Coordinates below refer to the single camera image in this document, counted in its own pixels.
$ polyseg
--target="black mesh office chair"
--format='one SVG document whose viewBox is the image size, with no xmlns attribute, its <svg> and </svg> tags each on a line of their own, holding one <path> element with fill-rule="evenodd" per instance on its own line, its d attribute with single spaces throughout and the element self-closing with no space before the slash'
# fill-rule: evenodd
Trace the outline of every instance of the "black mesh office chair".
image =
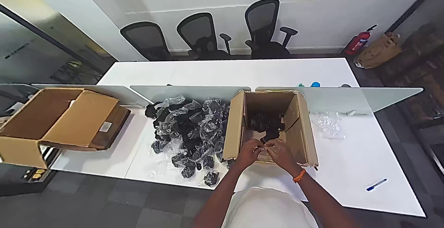
<svg viewBox="0 0 444 228">
<path fill-rule="evenodd" d="M 245 41 L 251 48 L 252 59 L 284 59 L 290 57 L 286 49 L 290 37 L 297 30 L 281 27 L 279 30 L 287 33 L 282 44 L 271 41 L 276 27 L 279 11 L 279 0 L 259 0 L 250 5 L 245 11 L 245 21 L 250 32 L 251 40 Z"/>
<path fill-rule="evenodd" d="M 136 22 L 120 30 L 122 36 L 149 61 L 172 61 L 159 25 L 153 22 Z"/>
<path fill-rule="evenodd" d="M 228 51 L 218 49 L 216 32 L 214 31 L 213 16 L 210 13 L 197 13 L 183 19 L 177 26 L 180 37 L 190 46 L 188 54 L 198 60 L 229 60 L 231 40 L 226 34 L 219 36 L 225 40 Z"/>
</svg>

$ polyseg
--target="brown paper bag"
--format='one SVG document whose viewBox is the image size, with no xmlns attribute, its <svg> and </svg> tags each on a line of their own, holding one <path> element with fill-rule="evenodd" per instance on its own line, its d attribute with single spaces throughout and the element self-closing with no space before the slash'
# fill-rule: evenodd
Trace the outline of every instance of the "brown paper bag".
<svg viewBox="0 0 444 228">
<path fill-rule="evenodd" d="M 354 62 L 360 68 L 374 68 L 402 52 L 397 44 L 399 35 L 388 32 L 359 54 Z"/>
</svg>

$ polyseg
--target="hand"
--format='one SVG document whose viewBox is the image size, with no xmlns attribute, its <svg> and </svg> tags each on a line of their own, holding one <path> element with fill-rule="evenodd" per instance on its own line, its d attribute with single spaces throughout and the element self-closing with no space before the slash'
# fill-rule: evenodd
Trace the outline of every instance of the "hand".
<svg viewBox="0 0 444 228">
<path fill-rule="evenodd" d="M 248 140 L 242 145 L 241 151 L 236 158 L 234 166 L 240 170 L 245 170 L 251 166 L 257 159 L 259 152 L 264 150 L 264 145 L 256 139 Z"/>
<path fill-rule="evenodd" d="M 273 161 L 291 176 L 296 177 L 301 173 L 302 167 L 296 163 L 285 141 L 281 139 L 269 140 L 265 144 L 265 149 Z"/>
</svg>

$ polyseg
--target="mesh chair back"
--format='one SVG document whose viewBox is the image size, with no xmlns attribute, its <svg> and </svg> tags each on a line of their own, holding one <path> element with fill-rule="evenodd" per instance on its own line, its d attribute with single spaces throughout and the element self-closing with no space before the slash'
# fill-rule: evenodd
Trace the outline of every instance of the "mesh chair back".
<svg viewBox="0 0 444 228">
<path fill-rule="evenodd" d="M 159 25 L 137 22 L 120 30 L 122 36 L 149 61 L 170 61 L 171 56 Z"/>
<path fill-rule="evenodd" d="M 278 11 L 279 0 L 259 0 L 247 8 L 245 21 L 254 43 L 261 45 L 271 41 Z"/>
<path fill-rule="evenodd" d="M 177 32 L 197 53 L 218 49 L 213 16 L 210 13 L 197 13 L 183 19 L 177 26 Z"/>
</svg>

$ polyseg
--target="person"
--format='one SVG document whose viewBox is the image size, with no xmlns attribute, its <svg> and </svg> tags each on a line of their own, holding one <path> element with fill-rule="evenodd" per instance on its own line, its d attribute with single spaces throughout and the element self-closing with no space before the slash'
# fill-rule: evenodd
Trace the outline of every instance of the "person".
<svg viewBox="0 0 444 228">
<path fill-rule="evenodd" d="M 280 139 L 269 140 L 265 145 L 252 139 L 242 146 L 235 163 L 194 218 L 194 227 L 318 227 L 302 202 L 287 193 L 274 189 L 250 188 L 233 194 L 241 173 L 264 150 L 297 181 L 323 227 L 360 227 L 346 208 L 303 171 L 285 142 Z"/>
</svg>

